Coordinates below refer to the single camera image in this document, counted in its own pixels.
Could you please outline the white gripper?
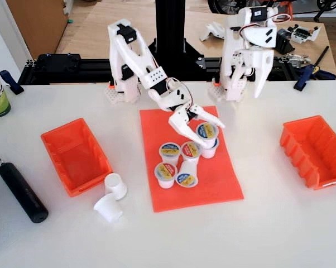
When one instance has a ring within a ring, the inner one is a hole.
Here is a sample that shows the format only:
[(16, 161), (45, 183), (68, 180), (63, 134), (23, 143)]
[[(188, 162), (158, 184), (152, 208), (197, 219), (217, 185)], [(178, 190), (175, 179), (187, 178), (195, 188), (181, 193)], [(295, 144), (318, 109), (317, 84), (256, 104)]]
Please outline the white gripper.
[(208, 145), (190, 128), (192, 119), (203, 120), (214, 124), (220, 128), (225, 128), (225, 124), (216, 116), (205, 111), (201, 106), (188, 104), (177, 107), (169, 117), (169, 125), (180, 135), (198, 143), (202, 148), (207, 149)]
[(274, 51), (271, 49), (242, 50), (244, 66), (235, 66), (232, 74), (232, 84), (246, 84), (247, 76), (255, 68), (253, 97), (258, 98), (272, 70)]

